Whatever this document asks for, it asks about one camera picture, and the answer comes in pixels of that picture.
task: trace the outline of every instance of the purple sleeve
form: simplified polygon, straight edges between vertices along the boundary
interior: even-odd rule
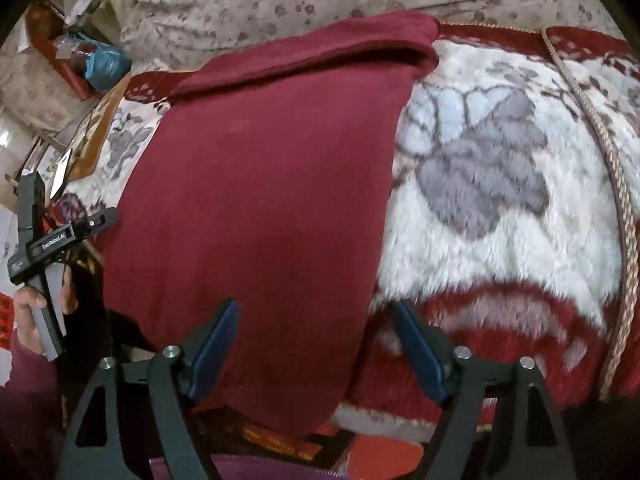
[[[52,443],[62,434],[55,364],[27,350],[14,332],[12,368],[0,387],[0,431],[34,479],[55,476]]]

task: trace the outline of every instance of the purple fabric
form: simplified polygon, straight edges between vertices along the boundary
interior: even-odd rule
[[[56,367],[22,346],[14,333],[11,375],[0,387],[0,432],[34,480],[55,476],[51,443],[62,433],[61,421]]]
[[[335,480],[336,473],[255,456],[213,456],[222,480]],[[154,480],[171,480],[162,460],[153,460]]]

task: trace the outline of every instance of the blue plastic bag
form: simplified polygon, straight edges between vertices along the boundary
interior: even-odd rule
[[[131,62],[116,46],[100,43],[83,34],[80,37],[97,47],[86,61],[84,78],[98,92],[106,93],[131,70]]]

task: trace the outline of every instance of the red cloth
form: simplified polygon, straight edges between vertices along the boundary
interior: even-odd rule
[[[52,436],[62,434],[62,409],[56,367],[46,357],[27,350],[13,332],[12,368],[8,383],[0,386],[0,440],[10,443],[12,453],[33,480],[55,476],[56,456]],[[0,445],[0,478],[12,461]]]
[[[108,308],[161,348],[237,298],[219,398],[287,433],[325,422],[367,321],[398,117],[437,34],[420,12],[346,20],[180,82],[118,204]]]
[[[14,302],[0,294],[0,348],[11,348],[11,332],[14,327]]]

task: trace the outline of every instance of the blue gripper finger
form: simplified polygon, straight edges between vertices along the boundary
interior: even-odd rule
[[[394,327],[404,354],[418,378],[425,396],[438,404],[450,397],[446,389],[446,380],[451,374],[450,343],[437,327],[426,326],[418,317],[411,301],[402,300],[395,304]],[[432,338],[430,346],[427,338]]]
[[[218,318],[208,327],[210,331],[191,363],[190,384],[185,391],[191,402],[197,403],[211,393],[238,334],[239,322],[238,303],[234,300],[223,303]]]

